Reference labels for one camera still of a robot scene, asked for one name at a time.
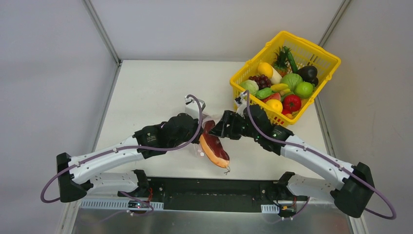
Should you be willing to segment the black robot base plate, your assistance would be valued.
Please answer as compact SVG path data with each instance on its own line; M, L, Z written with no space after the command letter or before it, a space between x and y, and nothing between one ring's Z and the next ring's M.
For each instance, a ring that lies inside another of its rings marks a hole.
M273 180L147 177L134 170L138 188L127 194L163 203L164 210L260 213L262 205L278 208L307 197L292 195L283 183Z

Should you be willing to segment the clear zip top bag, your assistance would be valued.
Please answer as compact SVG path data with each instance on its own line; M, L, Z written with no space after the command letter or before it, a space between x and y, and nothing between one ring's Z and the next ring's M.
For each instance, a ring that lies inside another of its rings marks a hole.
M203 120L202 120L202 128L206 126L206 123L208 121L213 121L215 124L218 123L218 121L221 119L222 114L203 114ZM206 156L205 150L204 150L204 139L202 138L203 134L201 134L199 138L199 143L194 144L194 152L197 157L204 157Z

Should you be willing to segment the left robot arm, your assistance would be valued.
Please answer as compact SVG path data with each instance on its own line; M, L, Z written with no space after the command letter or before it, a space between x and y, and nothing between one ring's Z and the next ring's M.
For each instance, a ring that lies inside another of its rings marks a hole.
M143 127L114 146L97 152L70 156L56 156L59 201L82 199L100 191L119 191L143 197L149 185L142 173L109 173L110 169L130 162L141 161L168 151L183 148L185 143L198 144L203 133L202 122L180 113L160 124Z

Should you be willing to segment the toy steak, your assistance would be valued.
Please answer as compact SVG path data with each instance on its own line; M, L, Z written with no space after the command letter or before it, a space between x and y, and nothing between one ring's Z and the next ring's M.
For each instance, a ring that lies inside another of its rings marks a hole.
M218 167L229 170L230 158L224 150L220 139L216 136L210 135L209 131L215 127L213 121L208 121L203 128L204 150L209 160Z

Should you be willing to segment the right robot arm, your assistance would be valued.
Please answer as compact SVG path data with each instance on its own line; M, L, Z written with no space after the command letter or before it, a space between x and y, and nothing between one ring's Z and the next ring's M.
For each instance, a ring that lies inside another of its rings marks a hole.
M310 196L332 202L346 215L359 218L373 195L374 181L369 166L362 162L353 165L308 147L291 130L270 123L266 112L258 105L244 108L242 114L224 111L208 133L231 140L250 137L263 149L289 158L321 176L321 179L313 179L285 173L276 187L281 199Z

